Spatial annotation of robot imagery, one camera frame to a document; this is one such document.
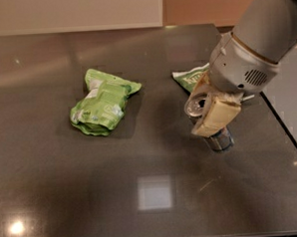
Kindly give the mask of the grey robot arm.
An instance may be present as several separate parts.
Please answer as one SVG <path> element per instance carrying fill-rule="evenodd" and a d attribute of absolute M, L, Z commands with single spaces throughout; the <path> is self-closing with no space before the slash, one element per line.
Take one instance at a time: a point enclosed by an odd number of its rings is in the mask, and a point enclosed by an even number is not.
<path fill-rule="evenodd" d="M 192 129 L 210 137 L 241 112 L 245 95 L 261 92 L 297 44 L 297 0 L 253 0 L 235 27 L 220 39 L 192 93 L 204 95 Z"/>

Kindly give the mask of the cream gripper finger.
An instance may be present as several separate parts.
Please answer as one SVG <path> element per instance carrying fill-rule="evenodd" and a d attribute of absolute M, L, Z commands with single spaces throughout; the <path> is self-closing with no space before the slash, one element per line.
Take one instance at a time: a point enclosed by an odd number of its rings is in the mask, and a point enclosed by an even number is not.
<path fill-rule="evenodd" d="M 207 97 L 211 87 L 209 84 L 208 72 L 204 72 L 202 76 L 196 82 L 189 99 L 192 100 L 196 96 L 201 95 L 202 97 Z"/>
<path fill-rule="evenodd" d="M 215 135 L 241 112 L 241 94 L 209 93 L 205 99 L 202 117 L 192 129 L 192 134 L 204 137 Z"/>

